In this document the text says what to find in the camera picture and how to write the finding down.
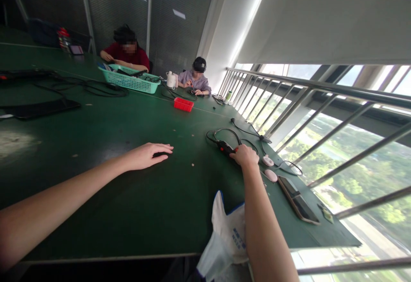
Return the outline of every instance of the green table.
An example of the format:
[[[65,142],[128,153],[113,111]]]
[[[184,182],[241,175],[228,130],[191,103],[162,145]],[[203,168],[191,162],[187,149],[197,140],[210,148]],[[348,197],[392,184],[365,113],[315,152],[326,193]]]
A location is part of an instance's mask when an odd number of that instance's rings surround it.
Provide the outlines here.
[[[6,45],[1,41],[0,52],[1,70],[35,66],[57,70],[63,76],[103,79],[89,55],[79,61],[60,50]],[[154,95],[130,91],[123,98],[98,97],[80,88],[67,93],[82,107],[29,121],[11,118],[0,122],[0,208],[149,141],[170,143],[175,147],[174,153],[159,165],[113,180],[24,261],[200,254],[212,233],[215,193],[222,191],[226,212],[244,201],[241,170],[205,138],[208,130],[236,130],[230,118],[240,119],[238,112],[231,106],[217,105],[211,98],[200,98],[192,112],[184,112],[162,97],[160,88]],[[27,83],[0,87],[0,105],[55,98],[54,93]],[[241,120],[238,124],[247,127]],[[237,132],[261,151],[257,138]],[[227,131],[218,137],[236,144]],[[274,162],[280,161],[267,144],[265,150]],[[276,173],[292,179],[321,221],[320,226],[315,226],[299,220],[278,184],[264,178],[291,249],[360,245],[339,221],[335,219],[333,225],[323,218],[316,205],[317,197],[298,177]]]

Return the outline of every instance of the woman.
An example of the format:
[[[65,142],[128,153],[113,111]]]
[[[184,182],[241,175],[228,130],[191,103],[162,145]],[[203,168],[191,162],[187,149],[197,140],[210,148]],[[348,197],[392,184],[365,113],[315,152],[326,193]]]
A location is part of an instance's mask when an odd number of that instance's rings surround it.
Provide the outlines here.
[[[127,25],[114,31],[114,40],[112,45],[100,52],[101,58],[138,71],[150,70],[146,52],[138,45],[136,34]]]
[[[197,57],[193,62],[193,69],[179,74],[179,86],[183,88],[193,87],[195,95],[211,95],[211,87],[204,76],[207,68],[206,60]]]

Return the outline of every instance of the hair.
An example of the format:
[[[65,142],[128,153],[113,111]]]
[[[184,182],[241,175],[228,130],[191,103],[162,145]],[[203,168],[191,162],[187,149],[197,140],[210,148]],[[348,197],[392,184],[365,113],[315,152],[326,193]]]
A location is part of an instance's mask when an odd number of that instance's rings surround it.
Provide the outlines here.
[[[137,48],[140,48],[136,39],[136,33],[130,29],[127,24],[124,24],[120,28],[114,30],[114,40],[123,45],[128,42],[136,42]]]
[[[206,60],[202,57],[197,57],[193,62],[194,71],[204,73],[207,68]]]

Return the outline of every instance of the white blind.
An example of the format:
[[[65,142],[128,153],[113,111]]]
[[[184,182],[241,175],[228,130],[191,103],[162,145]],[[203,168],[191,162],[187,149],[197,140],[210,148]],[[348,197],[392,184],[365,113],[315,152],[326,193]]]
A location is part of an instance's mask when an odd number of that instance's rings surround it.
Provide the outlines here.
[[[241,63],[409,64],[411,0],[262,0]]]

